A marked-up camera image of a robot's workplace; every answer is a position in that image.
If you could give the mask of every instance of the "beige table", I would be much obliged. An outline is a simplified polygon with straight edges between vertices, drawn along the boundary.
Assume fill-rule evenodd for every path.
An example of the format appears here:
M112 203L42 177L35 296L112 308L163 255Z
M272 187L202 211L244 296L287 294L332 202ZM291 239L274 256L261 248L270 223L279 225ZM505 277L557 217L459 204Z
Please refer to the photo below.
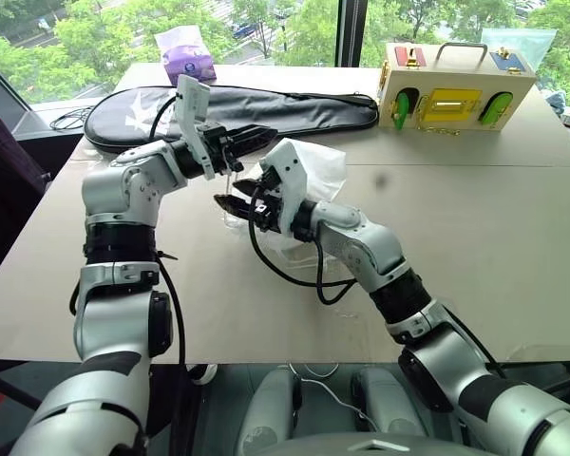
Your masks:
M359 68L217 70L221 84L281 91L372 94L378 78ZM123 84L161 77L159 66L138 65ZM570 359L570 137L537 91L500 134L373 128L307 140L347 152L337 200L391 226L427 289L498 359ZM76 359L67 301L84 264L80 188L85 173L103 165L82 141L3 262L0 358ZM375 186L377 176L386 187ZM180 258L167 267L182 300L189 361L395 360L400 347L358 287L323 307L312 290L257 260L212 202L224 188L224 179L194 180L161 207L158 245ZM329 278L346 275L336 267ZM174 346L159 361L176 358Z

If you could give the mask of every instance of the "black cable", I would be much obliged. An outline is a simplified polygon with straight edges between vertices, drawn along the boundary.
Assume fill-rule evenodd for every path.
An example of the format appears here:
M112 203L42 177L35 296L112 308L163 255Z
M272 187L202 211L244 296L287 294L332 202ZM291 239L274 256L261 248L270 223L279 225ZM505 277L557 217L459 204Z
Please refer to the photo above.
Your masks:
M485 345L482 344L482 342L477 338L477 336L473 333L473 331L470 330L468 326L465 323L463 323L463 321L460 318L458 318L453 312L451 312L446 306L444 306L444 308L446 309L446 312L449 314L449 316L451 316L452 320L454 320L454 322L456 322L456 324L463 329L466 335L468 335L468 337L475 343L475 345L477 345L479 350L484 354L485 358L489 363L489 366L496 373L498 373L499 377L506 378L506 374L504 373L503 368L500 366L500 364L498 364L496 359L494 359L494 356L492 356L492 354L487 350Z
M272 262L270 259L268 259L263 253L262 251L259 249L259 245L257 244L257 238L256 238L256 226L254 225L254 221L255 221L255 215L256 215L256 202L257 202L257 198L259 197L259 192L261 191L261 188L258 187L256 190L254 190L253 195L251 196L251 201L249 203L249 216L247 218L247 226L249 227L249 239L251 240L251 245L254 248L254 251L256 252L256 255L259 257L259 259L261 259L262 263L264 263L266 266L268 266L268 268L273 271L277 276L284 278L285 280L287 280L290 283L293 283L294 285L299 285L300 287L311 287L311 288L316 288L316 283L315 282L306 282L304 280L299 280L295 277L291 277L290 275L285 274L283 271L281 271L280 269L278 269ZM339 287L341 285L349 285L349 283L351 282L350 279L348 280L338 280L336 282L329 282L329 283L324 283L322 284L323 288L327 288L327 287Z
M183 314L181 312L180 299L178 298L178 293L175 290L173 281L167 273L164 264L161 261L162 252L158 252L156 256L156 262L159 264L159 268L167 284L167 289L171 295L171 300L173 301L173 309L175 311L176 323L178 325L178 345L179 345L179 356L178 356L178 386L175 391L174 405L173 405L173 416L171 418L171 428L169 431L169 454L171 456L181 455L181 440L180 440L180 428L181 428L181 413L183 407L183 385L185 384L188 377L188 370L186 368L186 346L185 346L185 332L183 327Z
M76 298L78 298L78 293L80 292L80 280L76 282L74 290L72 290L72 296L69 297L69 312L76 316Z
M156 129L159 126L159 122L161 121L162 114L164 114L164 111L167 110L167 107L172 105L174 102L175 102L175 97L171 97L169 100L167 100L165 102L165 104L163 104L161 106L161 109L159 109L159 112L156 113L156 117L154 118L154 121L152 122L152 128L150 128L150 141L154 140L154 136L156 135Z
M93 106L85 106L69 111L54 121L51 121L48 126L53 130L75 130L76 128L80 128L85 124L86 117L88 117L88 113L91 112L92 108ZM70 119L72 121L65 124L65 121Z
M316 237L318 238L319 235L319 225L316 228ZM323 295L323 246L321 243L315 238L314 245L316 246L316 255L318 256L318 264L316 265L316 294L319 296L319 301L326 306L331 306L338 302L342 297L352 288L352 286L357 283L356 279L352 278L348 281L346 287L340 290L335 297L332 299L328 299Z

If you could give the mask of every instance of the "black bag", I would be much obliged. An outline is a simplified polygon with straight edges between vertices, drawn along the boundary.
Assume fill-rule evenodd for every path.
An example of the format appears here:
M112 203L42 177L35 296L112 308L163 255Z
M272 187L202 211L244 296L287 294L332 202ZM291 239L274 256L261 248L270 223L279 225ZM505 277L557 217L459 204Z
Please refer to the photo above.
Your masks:
M97 148L121 153L150 142L157 112L175 95L171 86L138 87L113 93L90 112L85 136ZM378 122L376 102L367 95L279 93L212 85L207 119L232 130L248 124L274 128L278 137L369 128ZM181 131L169 108L161 115L156 139L179 139Z

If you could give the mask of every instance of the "glass window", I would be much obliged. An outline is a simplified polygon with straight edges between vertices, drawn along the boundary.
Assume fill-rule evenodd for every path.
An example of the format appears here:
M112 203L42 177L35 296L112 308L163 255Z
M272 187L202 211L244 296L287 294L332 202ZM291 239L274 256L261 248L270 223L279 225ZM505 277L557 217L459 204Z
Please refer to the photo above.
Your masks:
M387 42L480 43L485 29L555 29L538 86L570 105L570 0L369 0L361 66L380 67Z
M0 72L31 104L101 97L154 35L198 24L218 64L332 66L338 0L3 0Z

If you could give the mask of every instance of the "dark curtain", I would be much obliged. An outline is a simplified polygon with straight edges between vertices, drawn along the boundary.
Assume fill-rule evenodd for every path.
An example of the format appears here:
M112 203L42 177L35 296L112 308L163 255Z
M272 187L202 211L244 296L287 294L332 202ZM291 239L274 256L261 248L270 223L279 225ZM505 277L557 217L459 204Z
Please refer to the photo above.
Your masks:
M0 263L40 201L43 177L42 168L0 120Z

